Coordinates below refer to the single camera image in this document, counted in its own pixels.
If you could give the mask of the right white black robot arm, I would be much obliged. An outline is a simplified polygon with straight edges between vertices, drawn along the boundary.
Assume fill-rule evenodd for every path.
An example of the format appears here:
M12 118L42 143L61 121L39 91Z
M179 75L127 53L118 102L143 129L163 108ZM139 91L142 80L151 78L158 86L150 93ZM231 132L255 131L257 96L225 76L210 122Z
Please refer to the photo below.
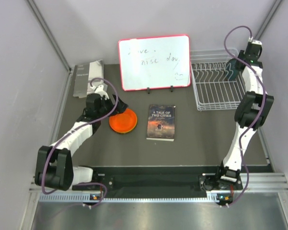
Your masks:
M263 85L263 65L258 60L261 53L261 42L249 42L247 48L238 55L243 62L233 58L227 64L227 70L233 76L242 74L245 95L234 115L236 131L232 144L214 178L216 187L221 190L237 182L249 142L257 129L265 123L274 102L274 97L267 94Z

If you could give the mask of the lime green plate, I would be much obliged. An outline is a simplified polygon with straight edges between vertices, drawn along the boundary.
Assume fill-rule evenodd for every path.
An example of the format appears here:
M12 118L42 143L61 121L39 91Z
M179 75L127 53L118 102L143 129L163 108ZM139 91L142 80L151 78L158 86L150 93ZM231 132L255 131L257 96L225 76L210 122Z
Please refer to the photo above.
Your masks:
M114 130L121 133L132 131L137 125L137 117L133 113L117 115L114 120Z

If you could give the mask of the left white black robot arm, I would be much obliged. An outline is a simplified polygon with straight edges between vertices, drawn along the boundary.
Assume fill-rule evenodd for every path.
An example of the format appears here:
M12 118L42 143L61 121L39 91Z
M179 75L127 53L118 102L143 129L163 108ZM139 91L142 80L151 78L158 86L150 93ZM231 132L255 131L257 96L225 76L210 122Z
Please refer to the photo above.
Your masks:
M116 95L113 98L112 101L98 93L88 95L85 108L72 128L55 143L38 150L35 184L41 186L44 194L67 191L79 184L89 190L99 186L99 178L94 175L93 168L73 166L72 156L97 132L103 119L126 111L128 105Z

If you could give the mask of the orange plate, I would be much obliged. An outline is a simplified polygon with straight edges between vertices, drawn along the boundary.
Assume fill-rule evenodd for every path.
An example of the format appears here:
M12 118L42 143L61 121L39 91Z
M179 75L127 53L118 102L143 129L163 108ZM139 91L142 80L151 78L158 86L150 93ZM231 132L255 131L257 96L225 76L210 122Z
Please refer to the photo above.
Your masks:
M122 114L117 114L109 118L111 129L117 133L125 134L131 132L137 125L136 113L127 108Z

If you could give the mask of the dark teal plate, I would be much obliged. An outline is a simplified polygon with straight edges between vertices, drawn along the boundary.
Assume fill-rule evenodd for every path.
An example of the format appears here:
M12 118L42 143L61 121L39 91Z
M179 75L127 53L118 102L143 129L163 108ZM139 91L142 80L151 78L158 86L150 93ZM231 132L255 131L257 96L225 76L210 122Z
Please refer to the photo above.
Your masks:
M244 65L235 58L229 60L225 67L225 70L227 72L227 79L229 81L234 81L241 72L242 67L244 67Z

